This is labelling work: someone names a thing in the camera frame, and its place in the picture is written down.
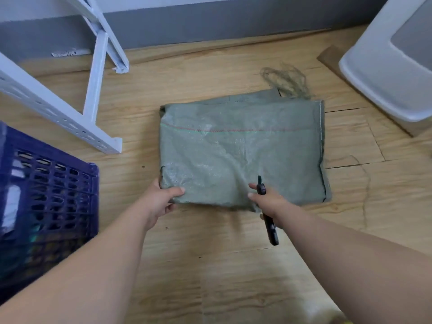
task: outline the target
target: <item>blue plastic basket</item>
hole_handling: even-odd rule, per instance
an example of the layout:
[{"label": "blue plastic basket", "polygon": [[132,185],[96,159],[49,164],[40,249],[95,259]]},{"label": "blue plastic basket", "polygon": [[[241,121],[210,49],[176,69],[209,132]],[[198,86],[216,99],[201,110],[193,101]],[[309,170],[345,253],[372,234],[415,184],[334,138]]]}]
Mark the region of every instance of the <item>blue plastic basket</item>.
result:
[{"label": "blue plastic basket", "polygon": [[99,169],[0,122],[0,304],[93,238]]}]

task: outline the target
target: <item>package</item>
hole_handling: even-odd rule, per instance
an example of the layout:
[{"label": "package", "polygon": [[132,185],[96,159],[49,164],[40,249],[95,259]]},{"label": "package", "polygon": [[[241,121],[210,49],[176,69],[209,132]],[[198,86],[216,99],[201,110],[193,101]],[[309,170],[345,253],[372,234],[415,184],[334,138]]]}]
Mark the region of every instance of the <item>package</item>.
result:
[{"label": "package", "polygon": [[324,103],[277,89],[161,107],[161,187],[176,203],[256,210],[249,182],[261,175],[297,205],[331,198],[323,167]]}]

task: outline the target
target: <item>white metal rack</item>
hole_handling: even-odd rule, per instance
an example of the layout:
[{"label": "white metal rack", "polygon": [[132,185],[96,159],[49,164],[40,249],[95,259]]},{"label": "white metal rack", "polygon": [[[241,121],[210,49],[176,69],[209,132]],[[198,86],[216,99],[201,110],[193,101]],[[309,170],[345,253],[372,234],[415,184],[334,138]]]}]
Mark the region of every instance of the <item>white metal rack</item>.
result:
[{"label": "white metal rack", "polygon": [[122,138],[111,137],[96,126],[106,54],[117,73],[129,71],[129,61],[95,0],[67,0],[96,36],[87,95],[83,113],[79,113],[55,93],[43,86],[13,61],[0,53],[0,91],[6,93],[46,119],[102,152],[122,152]]}]

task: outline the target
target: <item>person's left hand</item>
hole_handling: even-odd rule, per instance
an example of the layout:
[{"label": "person's left hand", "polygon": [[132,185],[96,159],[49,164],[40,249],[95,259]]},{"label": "person's left hand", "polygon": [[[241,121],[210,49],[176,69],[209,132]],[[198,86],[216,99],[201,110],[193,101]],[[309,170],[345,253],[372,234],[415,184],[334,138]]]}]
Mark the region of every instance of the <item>person's left hand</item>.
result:
[{"label": "person's left hand", "polygon": [[156,178],[144,192],[139,203],[145,207],[147,216],[145,229],[153,228],[160,216],[166,215],[176,209],[177,205],[169,203],[175,196],[182,196],[185,188],[170,187],[169,189],[161,189],[159,179]]}]

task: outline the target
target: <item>white plastic container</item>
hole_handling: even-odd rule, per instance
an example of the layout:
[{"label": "white plastic container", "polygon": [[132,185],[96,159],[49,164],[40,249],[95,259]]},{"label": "white plastic container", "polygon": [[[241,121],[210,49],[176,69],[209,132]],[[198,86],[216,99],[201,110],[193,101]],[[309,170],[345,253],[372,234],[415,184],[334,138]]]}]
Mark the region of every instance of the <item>white plastic container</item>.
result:
[{"label": "white plastic container", "polygon": [[420,121],[432,116],[430,43],[432,0],[388,0],[339,66],[384,111]]}]

